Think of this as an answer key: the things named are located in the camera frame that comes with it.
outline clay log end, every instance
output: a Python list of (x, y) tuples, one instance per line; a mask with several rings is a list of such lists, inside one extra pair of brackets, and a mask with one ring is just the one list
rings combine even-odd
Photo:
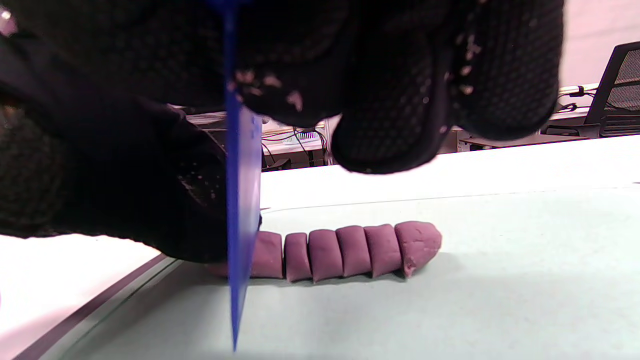
[(442, 234), (429, 222), (407, 221), (397, 224), (396, 236), (403, 260), (404, 276), (410, 278), (414, 271), (429, 263), (442, 246)]

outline black office chair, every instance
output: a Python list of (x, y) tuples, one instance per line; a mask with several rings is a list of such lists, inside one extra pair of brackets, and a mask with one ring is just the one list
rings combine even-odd
[(640, 42), (613, 49), (584, 118), (552, 120), (541, 132), (588, 138), (640, 135)]

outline black glove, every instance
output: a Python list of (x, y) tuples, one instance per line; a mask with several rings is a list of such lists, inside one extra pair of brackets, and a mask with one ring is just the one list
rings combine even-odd
[(0, 37), (0, 233), (227, 256), (225, 154), (183, 113), (105, 90), (25, 33)]
[[(223, 104), (221, 19), (205, 0), (3, 0), (104, 84)], [(435, 156), (452, 125), (507, 140), (553, 112), (563, 0), (262, 0), (242, 7), (244, 103), (310, 127), (342, 113), (332, 152), (386, 174)]]

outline cable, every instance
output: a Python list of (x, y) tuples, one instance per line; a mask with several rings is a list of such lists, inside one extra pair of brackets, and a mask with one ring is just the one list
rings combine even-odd
[(262, 144), (262, 147), (265, 148), (265, 150), (267, 150), (267, 152), (269, 153), (269, 156), (271, 156), (271, 161), (273, 162), (273, 164), (276, 163), (276, 159), (273, 157), (273, 154), (271, 153), (271, 150), (269, 150), (269, 148), (267, 147), (267, 145)]
[(297, 130), (296, 127), (293, 127), (293, 136), (296, 137), (296, 140), (298, 141), (298, 144), (300, 144), (300, 147), (302, 148), (302, 152), (304, 152), (307, 155), (307, 159), (309, 160), (309, 167), (313, 167), (314, 164), (314, 157), (313, 154), (311, 152), (308, 152), (304, 145), (302, 145), (302, 142), (300, 141), (300, 138), (298, 137), (298, 134), (300, 134), (300, 132)]
[(267, 138), (262, 138), (262, 139), (263, 139), (264, 141), (266, 141), (266, 142), (279, 142), (279, 141), (282, 141), (282, 140), (286, 140), (286, 139), (288, 139), (288, 138), (292, 138), (292, 137), (294, 137), (294, 136), (296, 136), (296, 135), (295, 135), (295, 132), (294, 132), (294, 134), (293, 134), (293, 135), (289, 135), (289, 136), (286, 136), (286, 137), (283, 137), (283, 138), (279, 138), (279, 139), (267, 139)]

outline purple clay roll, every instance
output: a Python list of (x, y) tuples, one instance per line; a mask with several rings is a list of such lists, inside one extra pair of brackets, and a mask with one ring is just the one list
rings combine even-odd
[(309, 258), (314, 282), (342, 276), (342, 255), (335, 231), (309, 233)]
[(253, 250), (251, 277), (282, 279), (282, 236), (259, 231)]
[(284, 239), (284, 262), (289, 282), (311, 279), (307, 234), (293, 233)]
[(364, 233), (369, 246), (373, 277), (394, 272), (402, 267), (400, 246), (393, 226), (367, 226)]
[(442, 246), (442, 234), (429, 222), (401, 222), (396, 225), (396, 236), (406, 278), (410, 278), (414, 271), (427, 265)]
[(371, 258), (364, 228), (357, 225), (342, 227), (336, 230), (335, 234), (342, 252), (342, 276), (349, 277), (371, 272)]

